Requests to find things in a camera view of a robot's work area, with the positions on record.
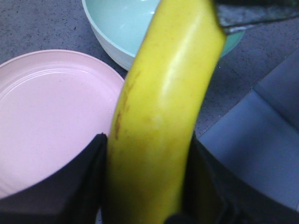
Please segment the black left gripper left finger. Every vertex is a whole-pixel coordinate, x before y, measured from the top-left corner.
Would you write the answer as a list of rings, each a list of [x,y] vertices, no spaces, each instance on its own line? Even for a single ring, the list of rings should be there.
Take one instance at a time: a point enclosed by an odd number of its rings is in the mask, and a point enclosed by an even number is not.
[[[102,201],[107,137],[98,134],[45,180],[0,201],[2,224],[94,224]]]

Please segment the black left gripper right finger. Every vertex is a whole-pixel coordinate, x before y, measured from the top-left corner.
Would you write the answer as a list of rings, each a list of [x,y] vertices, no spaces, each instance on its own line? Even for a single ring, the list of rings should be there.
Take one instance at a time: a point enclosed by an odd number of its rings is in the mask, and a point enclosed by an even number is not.
[[[297,224],[299,214],[237,178],[192,137],[182,211],[167,224]]]

